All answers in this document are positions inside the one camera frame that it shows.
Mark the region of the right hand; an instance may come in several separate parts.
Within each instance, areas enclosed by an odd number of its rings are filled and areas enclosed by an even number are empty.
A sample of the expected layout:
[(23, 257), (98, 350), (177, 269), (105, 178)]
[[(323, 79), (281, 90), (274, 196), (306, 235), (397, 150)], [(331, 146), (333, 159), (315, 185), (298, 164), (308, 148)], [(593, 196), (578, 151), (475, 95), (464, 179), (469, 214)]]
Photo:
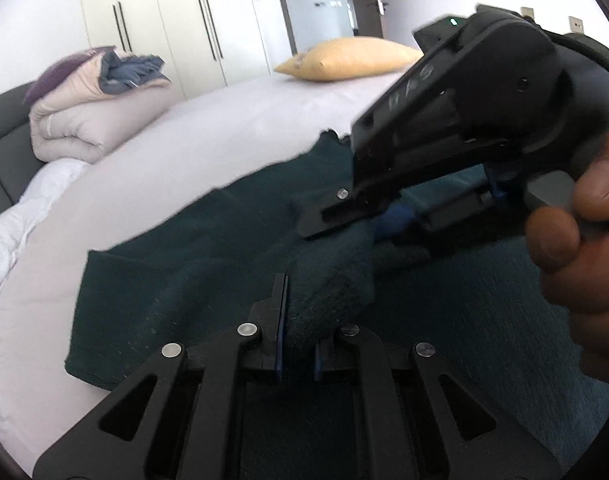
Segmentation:
[(537, 209), (526, 223), (529, 255), (541, 270), (544, 298), (569, 311), (570, 338), (583, 374), (609, 384), (609, 233), (584, 240), (577, 220), (609, 221), (609, 133), (577, 181), (574, 213)]

